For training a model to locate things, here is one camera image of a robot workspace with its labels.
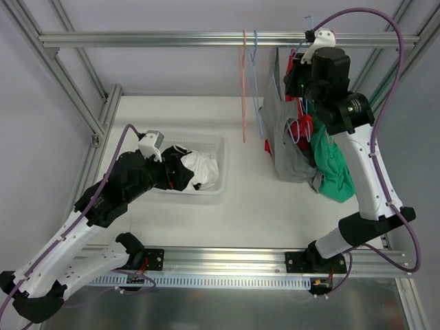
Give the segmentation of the black tank top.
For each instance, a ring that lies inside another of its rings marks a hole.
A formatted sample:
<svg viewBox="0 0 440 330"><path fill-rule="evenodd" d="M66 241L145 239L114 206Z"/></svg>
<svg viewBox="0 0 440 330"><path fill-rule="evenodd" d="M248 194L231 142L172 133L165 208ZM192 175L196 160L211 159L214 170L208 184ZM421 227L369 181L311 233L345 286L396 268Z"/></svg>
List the black tank top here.
<svg viewBox="0 0 440 330"><path fill-rule="evenodd" d="M199 190L201 183L191 183L195 178L195 171L189 169L184 161L188 160L188 156L195 155L191 150L182 146L172 145L162 151L162 163L166 168L166 177L168 183L165 185L166 190Z"/></svg>

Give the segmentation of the white tank top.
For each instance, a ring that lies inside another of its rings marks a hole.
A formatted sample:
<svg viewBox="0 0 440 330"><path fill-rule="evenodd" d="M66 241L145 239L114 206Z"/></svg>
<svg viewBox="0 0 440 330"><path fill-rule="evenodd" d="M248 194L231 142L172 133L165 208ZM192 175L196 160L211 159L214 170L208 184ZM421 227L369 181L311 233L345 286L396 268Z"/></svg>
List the white tank top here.
<svg viewBox="0 0 440 330"><path fill-rule="evenodd" d="M184 161L184 164L187 165L189 169L195 171L195 178L191 180L191 183L201 183L199 190L212 188L219 178L219 168L216 158L212 157L209 153L191 151L193 151L195 155L188 156L188 160Z"/></svg>

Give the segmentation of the grey tank top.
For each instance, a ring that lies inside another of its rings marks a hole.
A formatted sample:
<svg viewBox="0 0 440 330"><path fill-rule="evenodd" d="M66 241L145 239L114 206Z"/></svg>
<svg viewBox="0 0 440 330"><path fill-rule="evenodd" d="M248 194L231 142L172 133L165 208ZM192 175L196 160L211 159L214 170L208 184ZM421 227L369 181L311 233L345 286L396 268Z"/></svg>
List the grey tank top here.
<svg viewBox="0 0 440 330"><path fill-rule="evenodd" d="M269 74L259 114L274 168L284 182L306 182L318 191L323 174L317 169L312 152L300 150L292 138L289 125L298 118L298 112L294 102L283 100L280 82L278 50L273 48L269 53Z"/></svg>

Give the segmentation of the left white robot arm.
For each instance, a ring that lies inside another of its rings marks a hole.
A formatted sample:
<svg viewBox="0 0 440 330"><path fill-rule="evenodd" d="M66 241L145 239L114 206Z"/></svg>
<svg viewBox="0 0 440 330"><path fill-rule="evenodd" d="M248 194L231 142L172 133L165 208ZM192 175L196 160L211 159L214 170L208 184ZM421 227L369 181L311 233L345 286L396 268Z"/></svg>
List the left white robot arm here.
<svg viewBox="0 0 440 330"><path fill-rule="evenodd" d="M119 234L109 247L82 261L74 258L140 195L152 188L183 191L187 187L194 173L183 165L180 155L169 148L162 157L159 162L140 151L121 154L104 178L84 192L62 228L27 265L1 273L1 289L20 316L42 323L99 275L141 265L144 246L130 233Z"/></svg>

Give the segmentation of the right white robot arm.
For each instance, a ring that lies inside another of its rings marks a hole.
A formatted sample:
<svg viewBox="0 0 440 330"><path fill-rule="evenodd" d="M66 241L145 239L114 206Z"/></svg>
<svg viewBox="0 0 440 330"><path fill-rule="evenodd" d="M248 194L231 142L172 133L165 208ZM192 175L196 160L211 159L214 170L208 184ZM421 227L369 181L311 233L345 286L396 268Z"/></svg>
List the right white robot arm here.
<svg viewBox="0 0 440 330"><path fill-rule="evenodd" d="M317 273L342 253L368 243L401 226L410 235L415 210L404 206L391 181L375 137L375 118L366 96L349 90L351 59L343 49L324 47L307 58L293 57L284 77L288 96L304 98L316 111L339 147L355 187L359 210L338 222L336 229L310 243L308 267Z"/></svg>

